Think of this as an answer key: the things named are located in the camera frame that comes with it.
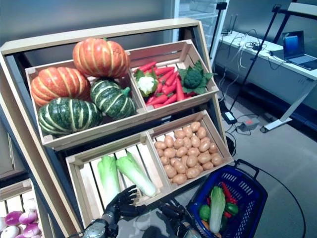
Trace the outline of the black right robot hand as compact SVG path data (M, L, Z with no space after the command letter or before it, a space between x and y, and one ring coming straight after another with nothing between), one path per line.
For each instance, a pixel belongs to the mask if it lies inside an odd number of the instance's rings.
M173 229L192 227L190 217L182 205L176 206L172 203L160 203L158 208L167 217Z

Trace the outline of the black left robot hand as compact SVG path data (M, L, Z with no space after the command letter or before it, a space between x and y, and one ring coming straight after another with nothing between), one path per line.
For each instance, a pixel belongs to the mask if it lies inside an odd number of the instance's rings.
M107 205L102 215L102 219L109 225L113 225L118 223L121 216L134 218L146 212L146 205L133 205L134 199L137 197L136 193L136 185L132 185L118 193Z

